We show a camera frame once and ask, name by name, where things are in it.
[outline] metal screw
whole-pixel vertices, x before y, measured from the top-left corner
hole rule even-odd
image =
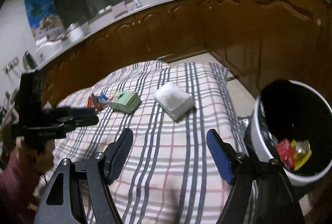
[[[102,153],[102,152],[95,154],[96,159],[102,159],[103,157],[104,157],[104,153]]]
[[[247,157],[247,155],[244,153],[237,153],[236,156],[238,159],[245,159]]]
[[[273,165],[279,165],[279,161],[278,161],[278,159],[271,159],[271,163],[272,163]]]
[[[61,160],[61,164],[62,165],[67,165],[67,164],[69,164],[71,161],[70,161],[70,159],[63,159],[63,160]]]

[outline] tile floor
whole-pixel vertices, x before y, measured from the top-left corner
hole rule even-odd
[[[211,54],[200,54],[192,56],[186,59],[182,59],[173,63],[169,63],[171,66],[176,66],[182,63],[195,63],[195,62],[206,62],[206,63],[217,63],[220,64]],[[228,72],[227,77],[232,77],[233,74]],[[249,94],[249,92],[243,87],[238,80],[227,82],[227,88],[230,97],[233,101],[235,112],[237,116],[251,115],[255,105],[255,99]]]

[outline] power socket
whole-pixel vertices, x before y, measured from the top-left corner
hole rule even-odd
[[[19,58],[16,56],[13,60],[11,60],[4,68],[3,71],[6,75],[19,64]]]

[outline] striped cloth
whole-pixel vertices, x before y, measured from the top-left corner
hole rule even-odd
[[[98,125],[76,129],[57,140],[55,166],[63,158],[74,162],[104,151],[124,128],[130,128],[132,149],[121,176],[109,186],[123,222],[215,224],[230,186],[220,178],[206,146],[207,131],[216,129],[237,152],[246,152],[225,77],[226,68],[210,63],[170,67],[147,61],[114,71],[68,96],[60,106],[85,107],[91,93],[109,97],[115,90],[136,91],[141,106],[133,115],[107,107],[99,114]],[[179,122],[154,101],[153,93],[168,81],[195,100],[195,108]],[[245,223],[251,222],[256,193],[253,185]],[[95,223],[87,190],[83,201],[89,223]]]

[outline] trash can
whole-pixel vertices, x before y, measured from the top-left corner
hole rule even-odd
[[[292,80],[270,83],[256,99],[249,127],[245,140],[250,140],[258,159],[264,162],[280,159],[272,135],[278,141],[309,140],[312,155],[308,161],[296,172],[285,169],[294,186],[319,180],[332,166],[332,110],[306,84]]]

